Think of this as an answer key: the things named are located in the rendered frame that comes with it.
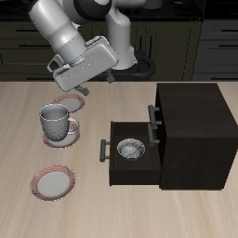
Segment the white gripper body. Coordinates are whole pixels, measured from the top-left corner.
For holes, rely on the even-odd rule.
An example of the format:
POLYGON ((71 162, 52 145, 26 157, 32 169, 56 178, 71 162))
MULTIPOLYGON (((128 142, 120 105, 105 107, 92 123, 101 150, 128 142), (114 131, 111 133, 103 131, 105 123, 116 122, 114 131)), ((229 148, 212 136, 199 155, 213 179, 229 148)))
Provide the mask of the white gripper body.
POLYGON ((80 86, 91 78, 110 70, 119 57, 104 36, 86 42, 86 52, 71 66, 64 64, 53 72, 53 77, 63 91, 80 86))

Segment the dark wooden cabinet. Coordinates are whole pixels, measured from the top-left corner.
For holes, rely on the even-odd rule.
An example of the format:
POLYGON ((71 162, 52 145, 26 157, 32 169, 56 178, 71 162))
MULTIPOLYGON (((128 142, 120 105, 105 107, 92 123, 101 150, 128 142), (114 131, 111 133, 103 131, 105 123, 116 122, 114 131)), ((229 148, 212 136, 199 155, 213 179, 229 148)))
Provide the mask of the dark wooden cabinet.
POLYGON ((163 190, 221 190, 238 151, 238 125, 217 84, 158 84, 155 118, 163 190))

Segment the grey patterned mug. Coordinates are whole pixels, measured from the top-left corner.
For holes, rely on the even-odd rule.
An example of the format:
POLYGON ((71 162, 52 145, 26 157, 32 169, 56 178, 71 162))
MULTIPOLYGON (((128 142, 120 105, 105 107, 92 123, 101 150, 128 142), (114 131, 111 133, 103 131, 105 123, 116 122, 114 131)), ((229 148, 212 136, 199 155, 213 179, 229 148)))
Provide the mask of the grey patterned mug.
POLYGON ((47 104, 40 110, 39 116, 46 137, 52 141, 62 141, 79 130, 79 123, 69 116, 65 105, 47 104))

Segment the grey kitchen cupboard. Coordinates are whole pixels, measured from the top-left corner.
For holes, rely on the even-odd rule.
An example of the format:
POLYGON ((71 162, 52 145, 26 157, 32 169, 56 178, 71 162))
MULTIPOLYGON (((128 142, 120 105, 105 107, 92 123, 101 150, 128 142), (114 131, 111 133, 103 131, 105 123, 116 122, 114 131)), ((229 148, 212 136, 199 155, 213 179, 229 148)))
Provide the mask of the grey kitchen cupboard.
POLYGON ((238 81, 238 0, 205 0, 193 81, 238 81))

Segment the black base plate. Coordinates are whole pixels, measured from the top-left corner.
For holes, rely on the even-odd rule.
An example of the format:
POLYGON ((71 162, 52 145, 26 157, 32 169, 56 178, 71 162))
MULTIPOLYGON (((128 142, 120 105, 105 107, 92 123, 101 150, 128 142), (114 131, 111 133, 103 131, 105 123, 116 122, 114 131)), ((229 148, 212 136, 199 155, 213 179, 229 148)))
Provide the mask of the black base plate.
POLYGON ((115 82, 146 82, 155 73, 155 64, 148 58, 144 51, 136 50, 135 57, 138 61, 126 70, 112 70, 115 82))

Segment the white plate red rim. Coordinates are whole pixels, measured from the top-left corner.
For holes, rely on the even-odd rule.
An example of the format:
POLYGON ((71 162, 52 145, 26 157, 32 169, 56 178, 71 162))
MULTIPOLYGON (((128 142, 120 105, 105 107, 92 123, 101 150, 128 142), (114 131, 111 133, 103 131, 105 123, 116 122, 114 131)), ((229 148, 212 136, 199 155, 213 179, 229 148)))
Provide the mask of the white plate red rim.
POLYGON ((37 172, 31 181, 34 197, 44 202, 58 201, 72 192, 76 175, 66 165, 51 165, 37 172))
POLYGON ((43 142, 50 148, 53 149, 65 149, 74 145, 74 143, 79 140, 81 137, 81 131, 79 128, 79 123, 76 119, 72 119, 69 122, 69 132, 65 139, 61 141, 53 141, 46 137, 42 136, 43 142))
POLYGON ((57 97, 53 102, 66 106, 69 113, 77 112, 86 105, 85 100, 77 94, 65 94, 57 97))

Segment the dark kitchen cupboards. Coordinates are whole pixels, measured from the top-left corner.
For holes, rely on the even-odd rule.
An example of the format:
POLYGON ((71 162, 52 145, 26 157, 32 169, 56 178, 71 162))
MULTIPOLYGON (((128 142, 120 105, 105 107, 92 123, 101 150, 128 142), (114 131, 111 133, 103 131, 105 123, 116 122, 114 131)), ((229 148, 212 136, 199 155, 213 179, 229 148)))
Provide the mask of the dark kitchen cupboards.
MULTIPOLYGON (((54 56, 29 19, 32 0, 0 0, 0 81, 50 81, 54 56)), ((122 8, 131 45, 155 63, 153 81, 190 81, 203 13, 195 0, 164 0, 156 10, 122 8)))

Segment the grey patterned bowl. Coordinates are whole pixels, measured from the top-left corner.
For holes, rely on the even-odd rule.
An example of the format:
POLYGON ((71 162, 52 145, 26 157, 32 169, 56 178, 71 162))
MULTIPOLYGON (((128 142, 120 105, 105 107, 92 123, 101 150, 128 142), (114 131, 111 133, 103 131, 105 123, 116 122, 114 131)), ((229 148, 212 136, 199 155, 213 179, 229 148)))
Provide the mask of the grey patterned bowl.
POLYGON ((117 152, 127 161, 136 161, 145 153, 145 146, 138 139, 123 139, 117 145, 117 152))

